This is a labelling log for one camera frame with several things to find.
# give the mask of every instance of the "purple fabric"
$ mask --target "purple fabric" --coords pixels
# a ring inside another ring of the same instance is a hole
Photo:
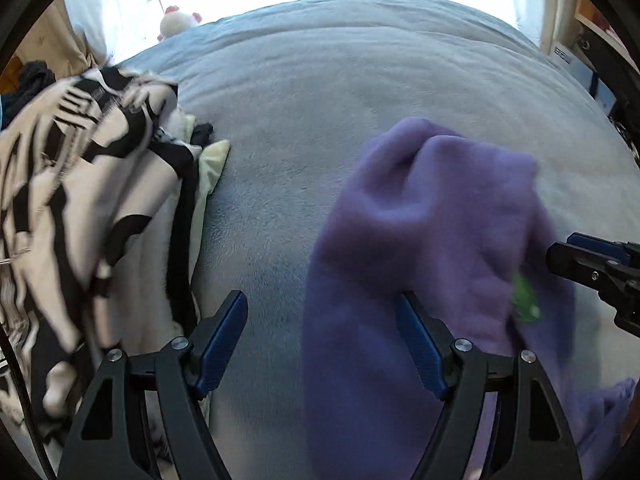
[[[546,271],[555,237],[534,190],[537,170],[529,155],[420,118],[366,147],[308,270],[303,381],[320,480],[409,479],[424,452],[441,404],[423,389],[396,329],[403,290],[484,351],[526,347],[542,359],[585,478],[615,452],[634,382],[585,399],[574,394],[574,289]],[[512,317],[519,269],[536,291],[539,322]],[[492,418],[488,399],[470,468],[482,464]]]

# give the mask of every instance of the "gray blanket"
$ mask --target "gray blanket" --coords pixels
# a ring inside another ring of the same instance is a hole
[[[606,117],[523,35],[468,7],[281,4],[194,28],[126,65],[175,77],[185,110],[231,141],[195,288],[205,314],[232,288],[249,299],[211,421],[235,478],[313,478],[299,362],[308,256],[361,145],[401,118],[534,155],[562,237],[640,238],[640,173]],[[578,289],[578,385],[637,376],[638,341]]]

